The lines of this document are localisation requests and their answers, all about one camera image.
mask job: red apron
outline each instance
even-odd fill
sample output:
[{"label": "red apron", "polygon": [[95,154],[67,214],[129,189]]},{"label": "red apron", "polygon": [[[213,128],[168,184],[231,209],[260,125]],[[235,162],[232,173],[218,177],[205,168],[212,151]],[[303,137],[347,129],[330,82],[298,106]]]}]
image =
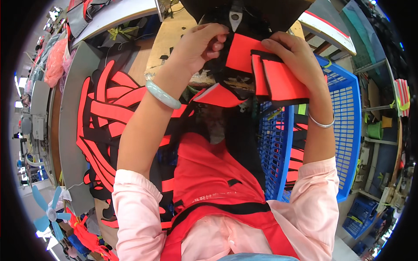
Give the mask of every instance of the red apron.
[{"label": "red apron", "polygon": [[181,241],[194,223],[222,214],[262,229],[275,255],[298,258],[266,203],[256,178],[228,152],[225,142],[210,144],[196,133],[186,133],[178,147],[173,202],[177,215],[161,261],[181,261]]}]

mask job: hand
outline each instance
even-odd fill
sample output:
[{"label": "hand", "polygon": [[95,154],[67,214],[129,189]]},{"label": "hand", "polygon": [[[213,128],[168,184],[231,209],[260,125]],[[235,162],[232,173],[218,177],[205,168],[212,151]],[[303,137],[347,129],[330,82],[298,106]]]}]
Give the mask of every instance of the hand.
[{"label": "hand", "polygon": [[219,57],[228,33],[228,27],[218,23],[196,26],[183,35],[167,63],[175,64],[178,70],[187,70],[191,77],[203,68],[205,62]]},{"label": "hand", "polygon": [[305,39],[276,32],[261,44],[277,54],[310,92],[326,87],[324,73]]}]

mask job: left hand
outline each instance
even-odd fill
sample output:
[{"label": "left hand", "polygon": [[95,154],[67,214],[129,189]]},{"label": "left hand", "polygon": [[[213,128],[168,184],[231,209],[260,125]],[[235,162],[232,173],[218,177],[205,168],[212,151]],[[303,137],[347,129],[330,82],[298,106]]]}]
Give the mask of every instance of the left hand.
[{"label": "left hand", "polygon": [[228,33],[229,28],[218,23],[198,25],[183,35],[167,63],[186,70],[191,77],[203,68],[205,62],[219,57]]}]

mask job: desk fan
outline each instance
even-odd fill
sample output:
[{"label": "desk fan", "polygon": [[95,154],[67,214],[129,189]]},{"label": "desk fan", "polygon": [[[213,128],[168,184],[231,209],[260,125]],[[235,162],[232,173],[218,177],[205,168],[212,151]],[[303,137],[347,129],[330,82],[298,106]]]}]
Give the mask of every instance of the desk fan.
[{"label": "desk fan", "polygon": [[54,228],[55,232],[55,238],[57,240],[61,240],[64,238],[64,235],[62,234],[61,228],[59,227],[56,220],[59,219],[65,219],[70,220],[71,214],[70,213],[57,213],[54,208],[56,207],[56,204],[58,203],[59,196],[61,194],[61,187],[57,187],[54,193],[54,198],[52,200],[51,207],[48,207],[48,204],[46,203],[45,199],[42,197],[41,193],[38,190],[38,187],[35,185],[32,187],[32,194],[33,198],[35,199],[36,203],[42,208],[42,210],[45,211],[46,215],[38,218],[34,221],[34,225],[37,230],[44,232],[49,227],[49,221],[52,222],[52,227]]}]

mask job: silver bangle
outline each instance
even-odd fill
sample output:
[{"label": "silver bangle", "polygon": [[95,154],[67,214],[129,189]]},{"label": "silver bangle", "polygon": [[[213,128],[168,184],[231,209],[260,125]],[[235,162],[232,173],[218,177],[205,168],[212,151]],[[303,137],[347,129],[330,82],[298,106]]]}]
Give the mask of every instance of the silver bangle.
[{"label": "silver bangle", "polygon": [[323,124],[320,124],[319,122],[317,122],[316,120],[314,120],[313,118],[312,118],[312,116],[311,116],[311,114],[309,113],[309,110],[308,110],[308,116],[309,116],[309,118],[316,124],[316,125],[318,125],[318,126],[320,126],[321,128],[329,128],[329,127],[331,127],[332,125],[334,125],[334,122],[335,122],[335,115],[334,115],[334,113],[332,113],[332,117],[333,117],[333,119],[332,119],[332,122],[330,123],[330,124],[328,124],[328,125],[323,125]]},{"label": "silver bangle", "polygon": [[153,81],[147,81],[145,83],[147,90],[159,101],[167,105],[168,107],[177,110],[181,107],[181,103],[168,95],[165,91],[161,90]]}]

